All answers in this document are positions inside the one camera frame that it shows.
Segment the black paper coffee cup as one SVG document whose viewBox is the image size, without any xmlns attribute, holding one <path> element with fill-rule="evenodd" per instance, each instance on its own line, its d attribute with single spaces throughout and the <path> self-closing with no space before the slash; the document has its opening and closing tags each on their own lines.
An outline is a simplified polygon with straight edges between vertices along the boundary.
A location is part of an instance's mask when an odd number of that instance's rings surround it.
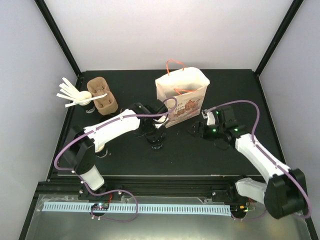
<svg viewBox="0 0 320 240">
<path fill-rule="evenodd" d="M 107 148 L 106 145 L 104 145 L 103 147 L 99 148 L 98 151 L 95 153 L 95 155 L 98 158 L 104 158 L 107 154 L 108 154 L 108 148 Z"/>
<path fill-rule="evenodd" d="M 154 140 L 154 141 L 150 141 L 149 143 L 150 143 L 150 146 L 151 146 L 151 148 L 152 148 L 153 150 L 158 151 L 158 150 L 160 150 L 160 149 L 163 147 L 163 145 L 164 145 L 164 140 L 165 140 L 164 137 L 159 137 L 159 138 L 157 138 L 157 139 Z"/>
</svg>

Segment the cream bear-print paper bag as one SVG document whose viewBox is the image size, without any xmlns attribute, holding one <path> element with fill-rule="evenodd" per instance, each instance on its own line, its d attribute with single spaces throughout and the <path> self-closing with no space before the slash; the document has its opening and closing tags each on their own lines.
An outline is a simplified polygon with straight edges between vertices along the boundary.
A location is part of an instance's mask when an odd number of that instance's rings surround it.
<svg viewBox="0 0 320 240">
<path fill-rule="evenodd" d="M 210 80 L 196 67 L 169 59 L 167 73 L 155 80 L 157 99 L 164 101 L 168 115 L 167 128 L 198 116 Z"/>
</svg>

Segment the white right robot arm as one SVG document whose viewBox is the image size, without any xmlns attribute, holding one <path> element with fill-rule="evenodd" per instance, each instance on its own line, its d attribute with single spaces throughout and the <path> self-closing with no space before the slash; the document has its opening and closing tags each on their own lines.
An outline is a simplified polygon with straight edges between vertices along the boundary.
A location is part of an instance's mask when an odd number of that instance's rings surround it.
<svg viewBox="0 0 320 240">
<path fill-rule="evenodd" d="M 240 125 L 229 105 L 202 111 L 203 121 L 190 127 L 190 134 L 213 141 L 217 148 L 233 147 L 258 170 L 264 183 L 244 177 L 228 187 L 228 198 L 234 202 L 243 197 L 263 204 L 275 219 L 305 212 L 310 216 L 306 178 L 300 169 L 289 166 L 272 155 L 245 125 Z"/>
</svg>

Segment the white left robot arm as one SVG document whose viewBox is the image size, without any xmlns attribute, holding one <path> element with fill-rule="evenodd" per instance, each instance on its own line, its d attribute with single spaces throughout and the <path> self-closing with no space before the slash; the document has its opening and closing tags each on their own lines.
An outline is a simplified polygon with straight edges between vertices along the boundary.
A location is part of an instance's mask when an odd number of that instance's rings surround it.
<svg viewBox="0 0 320 240">
<path fill-rule="evenodd" d="M 90 188 L 89 193 L 97 200 L 108 192 L 105 180 L 96 167 L 96 157 L 103 158 L 108 153 L 107 143 L 128 132 L 135 131 L 146 138 L 151 148 L 159 150 L 163 146 L 164 128 L 169 121 L 166 105 L 156 100 L 152 105 L 134 103 L 120 114 L 96 125 L 85 128 L 75 127 L 68 134 L 70 140 L 79 139 L 62 154 L 71 170 Z"/>
</svg>

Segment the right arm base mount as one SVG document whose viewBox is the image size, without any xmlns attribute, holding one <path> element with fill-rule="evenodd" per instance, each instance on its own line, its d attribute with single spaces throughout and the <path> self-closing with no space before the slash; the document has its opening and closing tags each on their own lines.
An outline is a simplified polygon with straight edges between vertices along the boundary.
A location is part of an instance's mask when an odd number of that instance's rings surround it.
<svg viewBox="0 0 320 240">
<path fill-rule="evenodd" d="M 226 204 L 242 204 L 251 201 L 248 197 L 241 196 L 232 184 L 223 185 L 220 188 L 213 188 L 208 195 L 214 202 L 224 202 Z"/>
</svg>

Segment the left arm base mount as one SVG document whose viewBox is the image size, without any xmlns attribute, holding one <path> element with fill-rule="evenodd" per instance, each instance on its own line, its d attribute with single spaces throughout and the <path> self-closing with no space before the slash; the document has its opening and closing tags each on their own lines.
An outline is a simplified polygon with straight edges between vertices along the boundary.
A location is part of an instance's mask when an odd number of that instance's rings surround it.
<svg viewBox="0 0 320 240">
<path fill-rule="evenodd" d="M 92 190 L 94 194 L 91 194 L 85 186 L 82 186 L 79 190 L 78 199 L 86 200 L 89 202 L 107 202 L 119 201 L 122 197 L 122 193 L 119 193 L 123 189 L 123 185 L 114 183 L 105 183 L 98 190 Z"/>
</svg>

